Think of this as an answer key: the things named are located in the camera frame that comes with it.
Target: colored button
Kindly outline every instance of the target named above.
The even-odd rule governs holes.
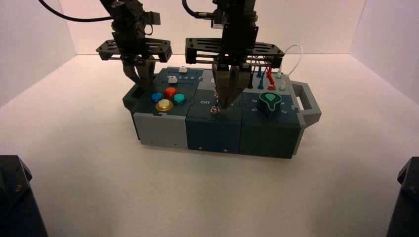
[[[183,104],[185,104],[186,103],[186,97],[185,97],[185,95],[184,94],[176,94],[176,95],[174,95],[174,97],[173,97],[173,103],[175,104],[175,105],[183,105]]]
[[[166,98],[173,98],[174,95],[177,94],[177,89],[174,87],[169,87],[165,91],[165,97]]]
[[[268,118],[280,111],[282,97],[279,94],[265,92],[259,95],[258,109],[265,113]]]
[[[170,100],[164,99],[156,104],[158,111],[169,111],[173,108],[173,103]]]
[[[161,100],[163,100],[163,99],[164,99],[164,96],[163,96],[163,94],[161,94],[160,92],[153,93],[153,94],[150,96],[150,100],[151,100],[153,103],[155,103],[155,104],[157,104],[159,101],[161,101]]]

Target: gray panel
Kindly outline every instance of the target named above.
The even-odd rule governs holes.
[[[134,123],[141,144],[188,149],[186,117],[135,113]]]

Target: teal button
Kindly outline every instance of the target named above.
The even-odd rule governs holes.
[[[184,94],[176,94],[173,97],[173,103],[175,105],[183,105],[186,103],[186,97]]]

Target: black cable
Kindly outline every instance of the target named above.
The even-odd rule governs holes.
[[[145,35],[147,35],[147,36],[150,36],[150,35],[152,35],[153,34],[153,32],[154,32],[154,28],[153,28],[153,24],[151,24],[151,22],[147,19],[147,18],[145,18],[144,16],[142,17],[142,19],[145,21],[145,22],[147,22],[147,24],[148,25],[150,25],[150,27],[151,27],[151,33],[145,33],[145,30],[144,31],[142,31],[142,30],[140,30],[142,33],[144,33]]]
[[[198,17],[198,14],[196,12],[192,11],[189,8],[188,3],[186,2],[186,0],[182,0],[182,5],[183,5],[183,8],[186,10],[186,12],[189,13],[189,15],[191,15],[193,17]]]
[[[182,0],[182,5],[183,5],[183,8],[186,10],[186,12],[189,13],[189,15],[195,17],[195,18],[199,18],[199,19],[213,19],[214,18],[213,13],[199,12],[199,11],[191,10],[189,8],[188,3],[186,2],[186,0]]]
[[[52,12],[53,14],[64,18],[66,20],[69,21],[75,21],[75,22],[97,22],[97,21],[107,21],[107,20],[112,20],[113,18],[108,16],[108,17],[100,17],[100,18],[90,18],[90,19],[80,19],[80,18],[74,18],[74,17],[70,17],[70,16],[66,16],[61,14],[60,12],[54,10],[52,7],[48,6],[48,4],[46,4],[43,0],[38,0],[42,6],[44,6],[46,9],[48,9],[50,12]]]

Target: white button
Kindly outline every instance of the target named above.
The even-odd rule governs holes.
[[[185,68],[185,67],[180,67],[180,68],[179,68],[179,72],[180,72],[180,73],[187,73],[187,72],[188,72],[188,69],[187,69],[187,68]]]

